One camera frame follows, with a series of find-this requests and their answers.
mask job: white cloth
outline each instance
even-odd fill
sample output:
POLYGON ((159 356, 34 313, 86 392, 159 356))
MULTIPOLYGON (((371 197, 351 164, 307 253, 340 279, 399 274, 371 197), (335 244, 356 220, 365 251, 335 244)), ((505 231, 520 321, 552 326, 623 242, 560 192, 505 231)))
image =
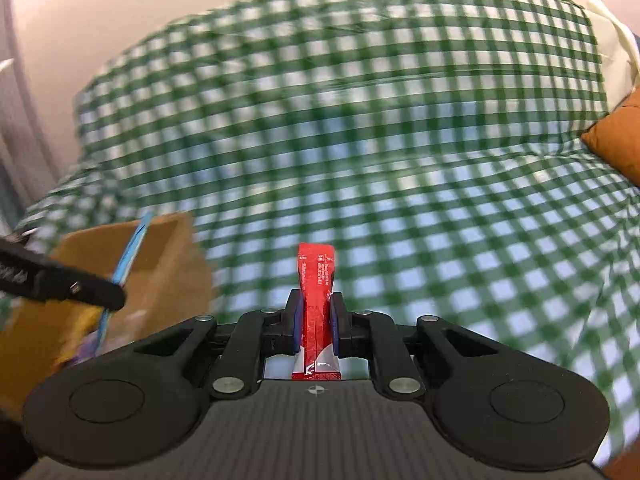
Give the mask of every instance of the white cloth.
POLYGON ((640 52, 631 30, 601 0, 585 5, 602 56, 607 107, 612 112, 640 84, 640 52))

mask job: orange pillow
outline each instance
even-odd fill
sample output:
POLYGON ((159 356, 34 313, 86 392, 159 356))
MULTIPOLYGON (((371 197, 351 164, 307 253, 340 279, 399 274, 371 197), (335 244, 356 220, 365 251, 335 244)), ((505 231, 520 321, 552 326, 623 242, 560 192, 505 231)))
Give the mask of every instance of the orange pillow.
POLYGON ((590 150, 640 186, 640 87, 582 134, 590 150))

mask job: silver screw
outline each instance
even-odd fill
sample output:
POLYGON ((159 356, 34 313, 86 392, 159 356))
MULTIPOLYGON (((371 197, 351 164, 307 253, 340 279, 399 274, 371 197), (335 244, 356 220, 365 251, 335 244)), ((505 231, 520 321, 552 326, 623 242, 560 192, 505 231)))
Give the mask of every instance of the silver screw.
POLYGON ((213 389, 221 394, 236 394, 244 388, 244 381, 237 377, 220 377, 213 381, 213 389))
POLYGON ((414 394, 420 389, 420 383, 411 377, 398 377, 389 383, 396 394, 414 394))

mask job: gray ribbed panel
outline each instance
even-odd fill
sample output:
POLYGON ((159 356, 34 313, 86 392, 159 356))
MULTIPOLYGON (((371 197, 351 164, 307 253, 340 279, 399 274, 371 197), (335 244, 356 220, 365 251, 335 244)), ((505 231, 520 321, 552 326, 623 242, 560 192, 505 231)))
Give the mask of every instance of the gray ribbed panel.
POLYGON ((263 381, 244 400, 214 404, 193 436, 145 464, 85 471, 44 459, 24 480, 595 480, 581 464, 551 473, 505 472, 451 447, 411 402, 370 381, 263 381))

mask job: cardboard box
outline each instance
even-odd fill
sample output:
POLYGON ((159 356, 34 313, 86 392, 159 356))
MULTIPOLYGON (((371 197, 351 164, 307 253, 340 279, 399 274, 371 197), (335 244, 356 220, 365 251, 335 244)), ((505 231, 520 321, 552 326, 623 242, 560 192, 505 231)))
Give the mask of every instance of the cardboard box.
MULTIPOLYGON (((67 235, 51 257, 110 278, 137 221, 67 235)), ((124 289, 127 303, 111 317, 105 350, 142 339, 206 312, 214 294, 211 268, 193 241, 187 213, 151 222, 124 289)), ((15 420, 31 389, 74 357, 101 309, 74 301, 22 300, 0 333, 0 410, 15 420)))

